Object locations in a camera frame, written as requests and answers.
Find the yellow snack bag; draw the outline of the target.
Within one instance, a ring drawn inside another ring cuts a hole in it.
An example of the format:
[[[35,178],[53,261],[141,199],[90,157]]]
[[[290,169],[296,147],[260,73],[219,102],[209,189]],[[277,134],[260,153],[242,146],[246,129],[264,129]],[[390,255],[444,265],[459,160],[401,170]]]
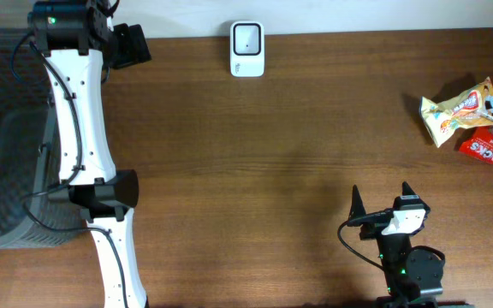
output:
[[[436,147],[459,129],[493,126],[493,83],[490,77],[456,97],[435,103],[422,97],[419,113]]]

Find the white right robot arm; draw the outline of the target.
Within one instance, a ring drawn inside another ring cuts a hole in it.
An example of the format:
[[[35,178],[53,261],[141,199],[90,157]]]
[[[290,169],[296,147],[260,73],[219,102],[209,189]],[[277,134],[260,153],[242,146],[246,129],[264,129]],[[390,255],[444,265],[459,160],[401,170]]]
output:
[[[411,238],[423,230],[430,206],[404,181],[401,195],[391,207],[357,219],[361,240],[374,240],[379,252],[388,294],[373,304],[377,308],[468,307],[465,301],[440,302],[446,258],[429,246],[413,246]]]

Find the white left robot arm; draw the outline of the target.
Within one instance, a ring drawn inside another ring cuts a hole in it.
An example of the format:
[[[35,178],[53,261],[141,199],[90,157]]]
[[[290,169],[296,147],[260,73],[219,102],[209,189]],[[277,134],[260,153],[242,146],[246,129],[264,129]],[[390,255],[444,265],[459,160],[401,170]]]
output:
[[[56,95],[63,185],[80,194],[129,168],[130,205],[103,220],[137,225],[114,258],[124,301],[155,307],[336,306],[365,298],[336,245],[336,178],[347,82],[324,73],[327,36],[270,39],[270,73],[228,77],[219,38],[152,40],[158,62],[101,98],[99,50],[45,50]]]

